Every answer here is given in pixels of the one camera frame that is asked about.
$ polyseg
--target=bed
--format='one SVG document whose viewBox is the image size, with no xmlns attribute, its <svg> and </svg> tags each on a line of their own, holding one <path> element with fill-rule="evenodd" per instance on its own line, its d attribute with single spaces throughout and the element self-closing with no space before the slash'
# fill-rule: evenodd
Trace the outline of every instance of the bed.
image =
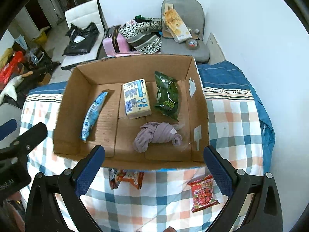
<svg viewBox="0 0 309 232">
<path fill-rule="evenodd" d="M 274 132 L 260 99 L 245 76 L 233 64 L 199 65 L 209 115 L 209 137 L 220 155 L 235 168 L 248 174 L 263 175 L 269 168 Z M 53 155 L 53 130 L 66 82 L 30 91 L 26 98 L 20 133 L 38 122 L 46 124 L 47 138 L 29 154 L 28 171 L 60 174 L 77 162 Z M 129 183 L 111 190 L 107 168 L 100 168 L 88 193 L 81 196 L 87 210 L 104 232 L 163 232 L 171 226 L 178 232 L 205 231 L 227 201 L 214 184 L 215 198 L 220 202 L 211 208 L 192 213 L 191 190 L 187 183 L 209 173 L 207 167 L 184 170 L 145 172 L 143 186 L 137 190 Z M 28 200 L 31 184 L 21 190 Z M 251 196 L 248 195 L 232 230 L 244 219 Z M 57 195 L 68 227 L 77 231 L 66 207 Z"/>
</svg>

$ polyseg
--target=plaid bedsheet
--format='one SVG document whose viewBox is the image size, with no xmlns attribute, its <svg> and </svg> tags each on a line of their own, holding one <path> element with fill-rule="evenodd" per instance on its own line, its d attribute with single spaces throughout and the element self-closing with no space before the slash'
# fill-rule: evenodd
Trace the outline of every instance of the plaid bedsheet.
<svg viewBox="0 0 309 232">
<path fill-rule="evenodd" d="M 20 133 L 38 122 L 45 123 L 48 129 L 47 138 L 29 154 L 28 171 L 32 178 L 38 172 L 45 175 L 60 174 L 64 169 L 76 165 L 74 161 L 53 155 L 53 129 L 64 87 L 64 83 L 58 83 L 37 88 L 29 94 L 24 104 Z M 224 92 L 205 87 L 204 91 L 211 144 L 235 168 L 262 175 L 261 129 L 250 90 Z M 228 93 L 238 98 L 231 100 Z M 193 201 L 187 183 L 208 173 L 207 167 L 145 172 L 141 190 L 129 183 L 121 183 L 118 189 L 111 190 L 108 169 L 101 168 L 81 200 L 104 232 L 163 232 L 169 226 L 178 232 L 205 231 L 219 214 L 227 197 L 214 184 L 215 198 L 220 204 L 192 213 Z M 31 184 L 21 190 L 25 200 L 28 199 L 30 187 Z M 57 195 L 57 200 L 68 227 L 77 231 L 61 196 Z M 249 201 L 250 196 L 231 230 L 241 225 Z"/>
</svg>

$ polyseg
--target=green snack bag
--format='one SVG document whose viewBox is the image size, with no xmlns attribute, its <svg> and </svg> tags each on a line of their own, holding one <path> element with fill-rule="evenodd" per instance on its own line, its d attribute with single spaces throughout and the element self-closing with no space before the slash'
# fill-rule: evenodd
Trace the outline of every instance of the green snack bag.
<svg viewBox="0 0 309 232">
<path fill-rule="evenodd" d="M 178 121 L 177 80 L 158 71 L 155 71 L 154 73 L 155 81 L 158 87 L 157 103 L 154 105 L 154 107 L 164 115 L 170 116 L 172 119 Z"/>
</svg>

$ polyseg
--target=purple cloth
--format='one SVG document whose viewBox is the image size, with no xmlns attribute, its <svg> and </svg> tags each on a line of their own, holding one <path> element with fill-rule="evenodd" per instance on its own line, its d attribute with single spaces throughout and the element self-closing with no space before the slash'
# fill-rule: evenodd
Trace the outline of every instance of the purple cloth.
<svg viewBox="0 0 309 232">
<path fill-rule="evenodd" d="M 148 122 L 140 129 L 133 142 L 134 149 L 139 153 L 147 150 L 149 142 L 166 143 L 172 141 L 175 147 L 181 145 L 181 135 L 177 134 L 176 130 L 168 123 Z"/>
</svg>

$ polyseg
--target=screw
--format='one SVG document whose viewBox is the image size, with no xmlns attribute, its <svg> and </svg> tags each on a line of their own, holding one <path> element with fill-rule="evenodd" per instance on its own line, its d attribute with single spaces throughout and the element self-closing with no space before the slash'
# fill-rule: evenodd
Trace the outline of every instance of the screw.
<svg viewBox="0 0 309 232">
<path fill-rule="evenodd" d="M 11 164 L 14 165 L 14 164 L 17 163 L 17 161 L 18 161 L 18 158 L 14 157 L 14 158 L 11 159 Z"/>
<path fill-rule="evenodd" d="M 242 169 L 237 169 L 237 173 L 238 173 L 239 175 L 244 175 L 244 174 L 245 174 L 245 171 L 242 170 Z"/>
<path fill-rule="evenodd" d="M 63 171 L 64 175 L 69 175 L 72 173 L 72 169 L 71 168 L 67 168 L 66 170 Z"/>
<path fill-rule="evenodd" d="M 42 173 L 37 173 L 37 175 L 36 175 L 36 177 L 37 177 L 38 179 L 40 179 L 42 176 L 43 176 Z"/>
<path fill-rule="evenodd" d="M 266 177 L 271 179 L 272 178 L 272 174 L 271 173 L 266 173 Z"/>
</svg>

